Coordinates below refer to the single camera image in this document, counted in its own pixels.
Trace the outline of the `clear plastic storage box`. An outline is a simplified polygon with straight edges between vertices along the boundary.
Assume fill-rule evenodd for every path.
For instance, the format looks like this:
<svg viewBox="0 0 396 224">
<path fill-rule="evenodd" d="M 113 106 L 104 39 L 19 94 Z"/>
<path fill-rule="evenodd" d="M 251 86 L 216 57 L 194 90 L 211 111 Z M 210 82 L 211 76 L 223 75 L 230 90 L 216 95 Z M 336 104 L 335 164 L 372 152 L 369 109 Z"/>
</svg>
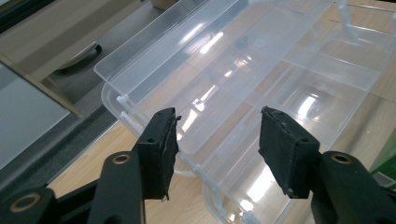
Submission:
<svg viewBox="0 0 396 224">
<path fill-rule="evenodd" d="M 264 106 L 329 144 L 395 52 L 396 8 L 215 1 L 132 65 L 128 97 L 137 116 L 174 107 L 177 140 L 192 156 L 255 147 Z"/>
<path fill-rule="evenodd" d="M 102 91 L 105 107 L 132 133 L 141 134 L 151 117 L 159 111 L 150 116 L 134 114 L 133 104 L 128 97 L 128 90 L 132 84 L 132 65 L 182 22 L 215 1 L 235 0 L 179 0 L 95 66 L 95 73 L 105 82 Z M 356 1 L 368 7 L 396 8 L 396 4 L 376 0 Z M 357 120 L 373 105 L 370 92 L 389 91 L 389 81 L 392 78 L 389 69 L 391 63 L 396 63 L 396 52 L 335 139 L 329 144 L 324 144 L 317 138 L 322 149 L 335 148 L 342 141 L 355 138 L 358 130 Z M 277 185 L 259 153 L 259 135 L 255 147 L 222 155 L 192 156 L 184 153 L 179 146 L 176 173 L 201 179 L 205 205 L 222 223 L 274 224 L 290 218 L 290 200 Z"/>
</svg>

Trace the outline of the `green and white carton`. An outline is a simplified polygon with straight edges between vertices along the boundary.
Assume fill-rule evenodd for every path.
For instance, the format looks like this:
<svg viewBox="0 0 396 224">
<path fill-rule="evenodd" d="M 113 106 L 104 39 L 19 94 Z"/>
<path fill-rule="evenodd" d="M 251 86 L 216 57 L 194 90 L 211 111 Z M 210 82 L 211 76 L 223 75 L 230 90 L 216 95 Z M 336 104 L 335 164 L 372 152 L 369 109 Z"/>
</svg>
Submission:
<svg viewBox="0 0 396 224">
<path fill-rule="evenodd" d="M 396 190 L 396 128 L 382 147 L 369 173 L 379 186 Z"/>
</svg>

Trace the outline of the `black horizontal frame bar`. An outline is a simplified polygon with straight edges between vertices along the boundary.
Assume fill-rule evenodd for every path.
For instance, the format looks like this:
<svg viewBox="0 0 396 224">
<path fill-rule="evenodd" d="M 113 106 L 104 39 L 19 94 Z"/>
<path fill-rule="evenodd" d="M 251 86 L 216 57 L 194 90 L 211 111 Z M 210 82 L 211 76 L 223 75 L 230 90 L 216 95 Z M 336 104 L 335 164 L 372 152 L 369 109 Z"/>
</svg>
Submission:
<svg viewBox="0 0 396 224">
<path fill-rule="evenodd" d="M 0 34 L 55 0 L 0 0 Z"/>
</svg>

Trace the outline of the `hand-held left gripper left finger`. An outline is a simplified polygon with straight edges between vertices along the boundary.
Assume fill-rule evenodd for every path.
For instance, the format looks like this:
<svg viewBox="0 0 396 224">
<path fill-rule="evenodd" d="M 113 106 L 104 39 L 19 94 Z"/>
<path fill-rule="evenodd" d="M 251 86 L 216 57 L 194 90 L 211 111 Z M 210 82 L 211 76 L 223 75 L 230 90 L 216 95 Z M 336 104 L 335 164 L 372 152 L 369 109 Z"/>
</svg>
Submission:
<svg viewBox="0 0 396 224">
<path fill-rule="evenodd" d="M 156 112 L 131 150 L 105 160 L 88 224 L 146 224 L 145 201 L 169 198 L 179 120 L 173 107 Z"/>
</svg>

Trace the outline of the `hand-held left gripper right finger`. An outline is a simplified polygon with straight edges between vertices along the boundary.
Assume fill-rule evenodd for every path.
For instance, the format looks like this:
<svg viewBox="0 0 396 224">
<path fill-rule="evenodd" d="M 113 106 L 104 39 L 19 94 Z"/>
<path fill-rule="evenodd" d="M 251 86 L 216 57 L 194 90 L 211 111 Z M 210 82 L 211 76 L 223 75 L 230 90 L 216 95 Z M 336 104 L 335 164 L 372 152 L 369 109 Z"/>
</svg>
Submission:
<svg viewBox="0 0 396 224">
<path fill-rule="evenodd" d="M 316 224 L 396 224 L 396 193 L 377 184 L 362 163 L 319 141 L 288 114 L 262 109 L 260 149 L 291 199 L 311 198 Z"/>
</svg>

